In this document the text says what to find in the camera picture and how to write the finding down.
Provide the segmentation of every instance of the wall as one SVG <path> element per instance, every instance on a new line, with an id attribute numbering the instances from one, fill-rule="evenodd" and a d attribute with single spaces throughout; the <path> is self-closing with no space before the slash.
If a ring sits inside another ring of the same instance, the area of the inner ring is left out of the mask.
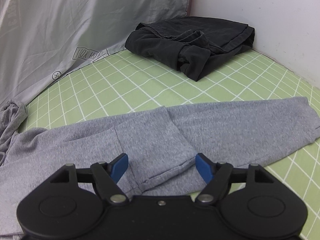
<path id="1" fill-rule="evenodd" d="M 192 0 L 191 15 L 248 23 L 254 49 L 320 88 L 320 0 Z"/>

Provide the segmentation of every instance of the black cloth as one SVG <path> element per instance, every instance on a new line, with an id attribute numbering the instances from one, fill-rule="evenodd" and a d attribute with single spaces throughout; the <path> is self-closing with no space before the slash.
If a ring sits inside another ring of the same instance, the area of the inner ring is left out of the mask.
<path id="1" fill-rule="evenodd" d="M 232 56 L 252 48 L 254 28 L 247 24 L 205 17 L 184 17 L 140 23 L 125 47 L 153 57 L 198 81 Z"/>

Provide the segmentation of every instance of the gray sweatpants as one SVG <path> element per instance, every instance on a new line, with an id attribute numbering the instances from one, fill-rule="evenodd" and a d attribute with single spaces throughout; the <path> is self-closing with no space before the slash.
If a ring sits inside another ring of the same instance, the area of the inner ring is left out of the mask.
<path id="1" fill-rule="evenodd" d="M 0 235 L 21 232 L 19 201 L 65 163 L 86 168 L 125 152 L 129 168 L 118 185 L 128 197 L 186 194 L 204 187 L 198 152 L 235 167 L 265 166 L 314 142 L 319 127 L 307 98 L 295 97 L 160 107 L 14 134 L 0 167 Z"/>

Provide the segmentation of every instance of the screw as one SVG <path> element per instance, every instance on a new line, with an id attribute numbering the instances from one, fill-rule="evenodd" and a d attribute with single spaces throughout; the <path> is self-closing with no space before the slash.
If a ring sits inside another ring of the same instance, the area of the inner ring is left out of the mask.
<path id="1" fill-rule="evenodd" d="M 201 194 L 198 196 L 198 200 L 202 203 L 209 203 L 209 202 L 213 201 L 213 196 L 211 196 L 209 194 Z"/>
<path id="2" fill-rule="evenodd" d="M 122 202 L 126 201 L 126 199 L 127 199 L 126 196 L 121 195 L 121 194 L 112 195 L 110 197 L 110 200 L 113 203 L 122 203 Z"/>
<path id="3" fill-rule="evenodd" d="M 159 205 L 159 206 L 164 206 L 165 204 L 166 204 L 166 202 L 163 201 L 163 200 L 158 201 L 158 205 Z"/>

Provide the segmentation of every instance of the green grid mat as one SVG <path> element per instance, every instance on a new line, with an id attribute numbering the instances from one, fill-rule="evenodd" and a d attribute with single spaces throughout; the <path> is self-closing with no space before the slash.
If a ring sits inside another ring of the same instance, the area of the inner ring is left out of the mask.
<path id="1" fill-rule="evenodd" d="M 152 59 L 124 50 L 83 67 L 28 106 L 20 131 L 48 129 L 115 114 L 203 102 L 305 96 L 320 114 L 320 90 L 253 50 L 234 56 L 198 82 Z M 320 236 L 320 139 L 267 167 L 307 204 L 301 237 Z"/>

